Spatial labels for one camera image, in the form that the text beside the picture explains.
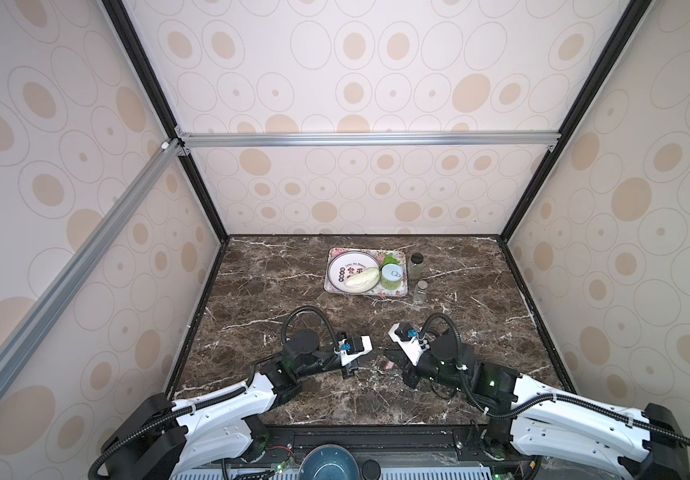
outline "blue bowl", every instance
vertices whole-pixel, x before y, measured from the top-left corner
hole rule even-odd
[[[302,460],[300,480],[359,480],[358,464],[350,452],[321,445]]]

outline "robotic arm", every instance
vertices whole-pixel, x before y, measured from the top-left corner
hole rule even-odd
[[[448,330],[432,340],[429,323],[440,318]],[[404,383],[420,379],[463,391],[489,417],[475,441],[493,459],[509,452],[551,456],[607,470],[628,480],[690,480],[684,437],[667,408],[645,410],[596,402],[546,386],[505,366],[476,359],[462,343],[451,318],[433,313],[417,331],[400,322],[389,331],[397,349],[385,350],[402,370]]]
[[[332,336],[330,346],[321,347],[318,334],[309,329],[286,338],[290,322],[303,312],[321,318]],[[103,444],[88,478],[167,480],[220,458],[253,462],[269,438],[259,414],[294,398],[305,376],[336,369],[343,379],[352,376],[359,357],[372,350],[368,336],[335,335],[323,312],[312,306],[294,310],[281,335],[282,351],[255,362],[242,382],[173,402],[163,393],[146,399]],[[109,476],[98,474],[103,464]]]

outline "plate rim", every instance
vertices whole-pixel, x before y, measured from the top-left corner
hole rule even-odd
[[[369,258],[371,258],[372,260],[374,260],[374,263],[377,264],[377,268],[381,268],[381,267],[379,266],[378,260],[377,260],[376,258],[374,258],[374,256],[369,255],[367,252],[361,252],[360,250],[349,250],[349,251],[347,251],[347,252],[342,252],[341,254],[339,254],[339,255],[333,257],[333,258],[332,258],[332,261],[329,262],[329,264],[326,266],[326,278],[329,279],[329,283],[331,283],[332,286],[333,286],[335,289],[339,290],[339,291],[342,292],[342,293],[346,293],[346,294],[348,294],[348,295],[358,295],[359,293],[365,293],[365,292],[368,292],[369,290],[371,290],[372,288],[374,288],[375,286],[377,286],[377,285],[379,284],[379,279],[377,279],[377,283],[375,283],[371,288],[369,288],[369,289],[367,289],[367,290],[364,290],[363,292],[345,292],[343,289],[339,288],[339,287],[337,286],[336,283],[334,283],[334,281],[332,280],[332,277],[331,277],[331,274],[332,274],[332,272],[331,272],[332,264],[334,263],[334,260],[340,258],[340,256],[348,255],[348,254],[362,254],[362,255],[366,255],[366,256],[368,256]]]

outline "red wire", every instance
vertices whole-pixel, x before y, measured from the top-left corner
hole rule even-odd
[[[294,455],[294,452],[292,452],[291,450],[289,450],[289,449],[286,448],[286,447],[282,447],[282,446],[269,447],[269,448],[265,448],[265,450],[273,450],[274,448],[283,448],[283,449],[286,450],[288,453],[292,454],[292,457],[296,460],[296,456]]]

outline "wallpaper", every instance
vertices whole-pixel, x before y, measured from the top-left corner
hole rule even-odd
[[[496,234],[545,145],[195,148],[230,234]]]
[[[158,151],[89,0],[0,0],[0,346]]]
[[[548,130],[627,0],[126,0],[185,131]]]
[[[163,391],[218,246],[184,178],[173,159],[0,401],[0,480],[86,478]]]
[[[579,391],[690,437],[690,2],[662,2],[511,248]]]

